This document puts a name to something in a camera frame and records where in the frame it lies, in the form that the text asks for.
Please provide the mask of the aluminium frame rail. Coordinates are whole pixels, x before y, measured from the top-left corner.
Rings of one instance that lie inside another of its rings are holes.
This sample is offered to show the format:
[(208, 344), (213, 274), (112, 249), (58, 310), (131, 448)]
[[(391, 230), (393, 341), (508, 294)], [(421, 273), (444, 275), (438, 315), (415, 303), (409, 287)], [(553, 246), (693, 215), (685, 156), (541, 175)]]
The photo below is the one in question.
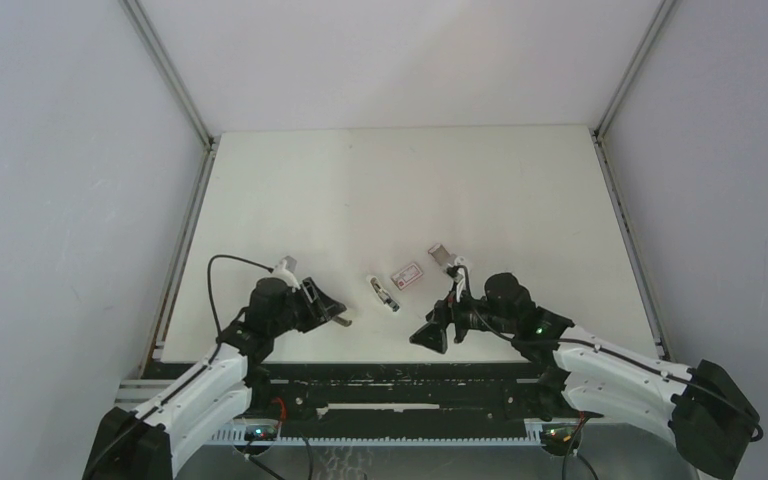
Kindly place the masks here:
[(164, 392), (174, 380), (128, 379), (123, 380), (117, 390), (114, 403), (117, 405), (138, 405)]

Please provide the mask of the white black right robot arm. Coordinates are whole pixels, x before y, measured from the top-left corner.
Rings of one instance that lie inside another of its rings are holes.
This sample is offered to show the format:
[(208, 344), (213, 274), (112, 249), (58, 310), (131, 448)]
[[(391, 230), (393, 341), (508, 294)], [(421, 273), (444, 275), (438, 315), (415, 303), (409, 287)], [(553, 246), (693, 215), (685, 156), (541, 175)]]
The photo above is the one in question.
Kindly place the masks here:
[(522, 399), (535, 417), (608, 418), (653, 434), (695, 469), (731, 479), (748, 446), (762, 440), (760, 415), (728, 372), (646, 357), (601, 339), (538, 305), (511, 273), (489, 277), (471, 294), (465, 267), (451, 267), (453, 285), (409, 338), (439, 354), (471, 331), (490, 333), (543, 372)]

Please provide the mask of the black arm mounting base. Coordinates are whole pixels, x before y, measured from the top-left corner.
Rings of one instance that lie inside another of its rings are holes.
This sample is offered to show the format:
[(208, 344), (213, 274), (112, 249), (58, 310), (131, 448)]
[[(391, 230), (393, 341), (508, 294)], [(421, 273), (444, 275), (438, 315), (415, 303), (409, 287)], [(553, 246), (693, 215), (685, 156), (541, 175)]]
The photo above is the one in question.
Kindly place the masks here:
[(518, 422), (576, 424), (555, 394), (559, 374), (528, 362), (268, 364), (275, 397), (246, 420), (280, 422), (282, 434), (454, 437), (512, 433)]

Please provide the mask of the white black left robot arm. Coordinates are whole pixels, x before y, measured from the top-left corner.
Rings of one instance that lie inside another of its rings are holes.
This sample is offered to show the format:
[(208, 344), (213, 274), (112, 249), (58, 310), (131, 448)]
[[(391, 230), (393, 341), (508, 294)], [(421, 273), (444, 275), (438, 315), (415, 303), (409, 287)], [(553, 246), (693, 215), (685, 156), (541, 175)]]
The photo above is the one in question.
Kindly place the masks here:
[(277, 277), (259, 280), (202, 360), (138, 406), (103, 416), (84, 478), (174, 478), (223, 425), (270, 409), (275, 395), (261, 365), (277, 338), (310, 332), (346, 310), (311, 278), (296, 287)]

